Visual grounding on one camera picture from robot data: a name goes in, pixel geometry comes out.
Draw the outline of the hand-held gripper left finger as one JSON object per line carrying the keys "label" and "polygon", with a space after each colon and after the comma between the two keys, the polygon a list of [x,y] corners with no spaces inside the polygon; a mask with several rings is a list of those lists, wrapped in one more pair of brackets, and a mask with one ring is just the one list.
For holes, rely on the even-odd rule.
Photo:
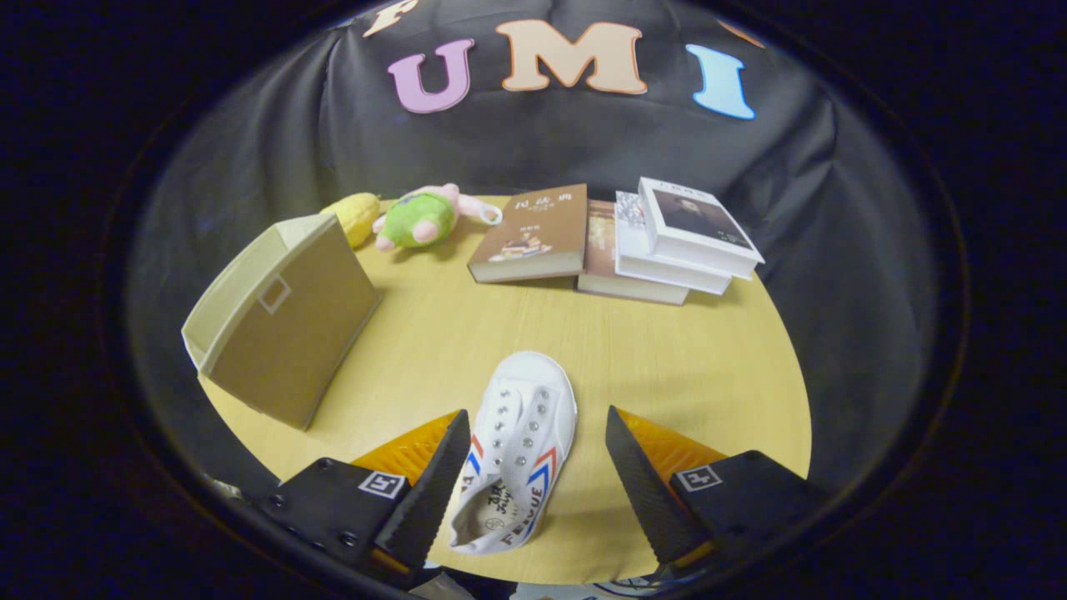
{"label": "hand-held gripper left finger", "polygon": [[469,451],[468,411],[431,419],[354,461],[323,457],[251,504],[298,542],[407,584],[437,539]]}

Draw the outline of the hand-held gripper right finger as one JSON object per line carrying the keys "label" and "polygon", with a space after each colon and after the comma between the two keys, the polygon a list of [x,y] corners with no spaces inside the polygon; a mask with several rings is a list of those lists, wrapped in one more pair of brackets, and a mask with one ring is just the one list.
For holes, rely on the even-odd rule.
{"label": "hand-held gripper right finger", "polygon": [[735,568],[782,542],[824,493],[758,449],[728,456],[610,407],[605,444],[659,577]]}

